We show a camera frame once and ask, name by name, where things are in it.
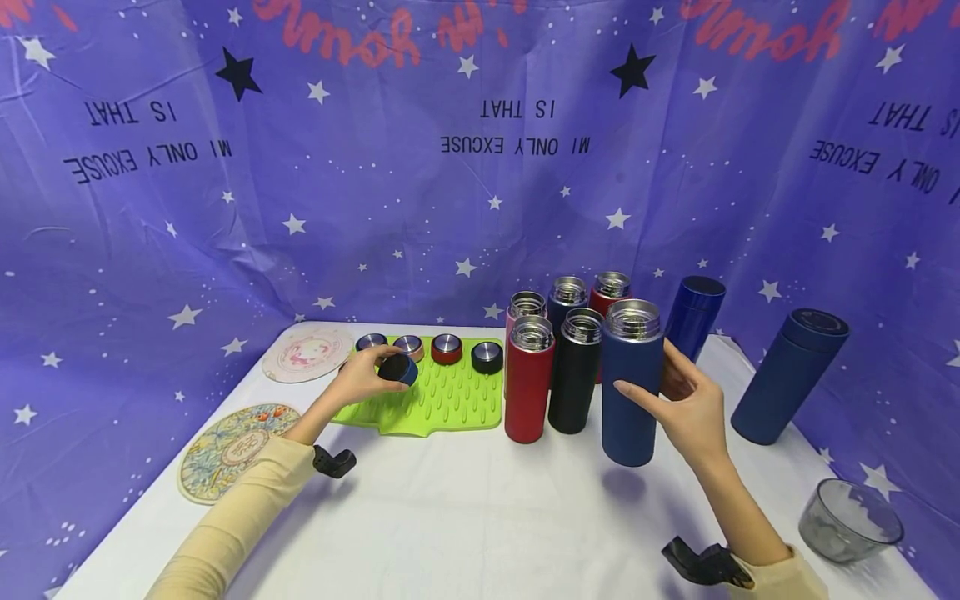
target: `green silicone drying mat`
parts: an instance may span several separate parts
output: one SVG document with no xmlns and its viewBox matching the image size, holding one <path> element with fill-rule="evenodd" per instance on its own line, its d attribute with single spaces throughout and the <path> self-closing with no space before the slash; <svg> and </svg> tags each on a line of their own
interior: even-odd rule
<svg viewBox="0 0 960 600">
<path fill-rule="evenodd" d="M 390 336 L 392 344 L 399 336 Z M 424 356 L 417 381 L 403 394 L 382 394 L 343 409 L 334 422 L 376 427 L 380 435 L 425 438 L 434 431 L 493 429 L 500 424 L 503 371 L 484 375 L 473 370 L 470 353 L 481 342 L 462 339 L 464 356 L 455 365 L 438 365 L 430 356 L 432 337 L 423 340 Z"/>
</svg>

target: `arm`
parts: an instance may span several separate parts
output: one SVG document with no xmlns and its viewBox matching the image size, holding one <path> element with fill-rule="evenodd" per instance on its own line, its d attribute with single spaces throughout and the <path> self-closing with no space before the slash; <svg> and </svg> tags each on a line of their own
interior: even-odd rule
<svg viewBox="0 0 960 600">
<path fill-rule="evenodd" d="M 723 391 L 669 340 L 660 388 L 664 401 L 625 381 L 613 385 L 649 412 L 693 469 L 710 508 L 753 589 L 728 586 L 733 598 L 806 600 L 827 598 L 823 582 L 774 529 L 740 480 L 727 450 Z"/>
<path fill-rule="evenodd" d="M 350 358 L 326 391 L 280 438 L 272 438 L 164 567 L 149 600 L 215 600 L 315 472 L 313 443 L 337 412 L 383 392 L 406 386 L 376 376 L 373 366 L 395 347 L 368 348 Z"/>
</svg>

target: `hand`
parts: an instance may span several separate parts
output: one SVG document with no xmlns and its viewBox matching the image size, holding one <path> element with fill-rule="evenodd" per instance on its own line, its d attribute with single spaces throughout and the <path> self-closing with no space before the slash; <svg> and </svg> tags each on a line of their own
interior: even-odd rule
<svg viewBox="0 0 960 600">
<path fill-rule="evenodd" d="M 405 383 L 381 379 L 374 370 L 383 359 L 402 352 L 396 346 L 374 346 L 353 354 L 327 386 L 322 397 L 343 408 L 377 394 L 406 391 L 409 386 Z"/>
<path fill-rule="evenodd" d="M 626 381 L 614 381 L 613 386 L 660 422 L 670 442 L 694 469 L 718 459 L 729 460 L 723 390 L 669 340 L 663 340 L 663 352 L 660 391 L 671 401 Z"/>
</svg>

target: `purple fabric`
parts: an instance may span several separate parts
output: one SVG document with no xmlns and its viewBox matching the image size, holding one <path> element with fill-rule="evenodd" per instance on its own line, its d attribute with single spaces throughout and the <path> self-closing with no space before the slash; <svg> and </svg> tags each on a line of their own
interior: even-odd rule
<svg viewBox="0 0 960 600">
<path fill-rule="evenodd" d="M 757 362 L 794 308 L 851 324 L 797 423 L 947 597 L 953 4 L 0 0 L 4 596 L 52 596 L 295 318 L 498 325 L 621 270 L 664 309 L 719 277 Z"/>
</svg>

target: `sleeve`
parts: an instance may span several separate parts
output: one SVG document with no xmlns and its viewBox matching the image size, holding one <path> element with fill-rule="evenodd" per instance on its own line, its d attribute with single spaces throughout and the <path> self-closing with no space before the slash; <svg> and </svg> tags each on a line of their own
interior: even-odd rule
<svg viewBox="0 0 960 600">
<path fill-rule="evenodd" d="M 221 598 L 274 519 L 316 472 L 313 457 L 313 446 L 271 438 L 187 536 L 147 599 Z"/>
<path fill-rule="evenodd" d="M 731 600 L 829 600 L 824 582 L 795 547 L 788 547 L 792 558 L 767 566 L 753 566 L 734 556 L 753 578 L 754 587 L 744 589 L 724 584 Z"/>
</svg>

